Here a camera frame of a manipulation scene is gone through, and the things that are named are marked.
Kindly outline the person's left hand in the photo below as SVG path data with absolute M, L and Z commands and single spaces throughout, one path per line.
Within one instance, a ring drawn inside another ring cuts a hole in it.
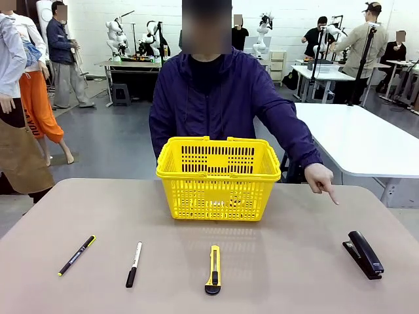
M 339 204 L 333 188 L 333 173 L 323 164 L 310 164 L 304 168 L 305 179 L 315 194 L 328 193 L 333 203 Z

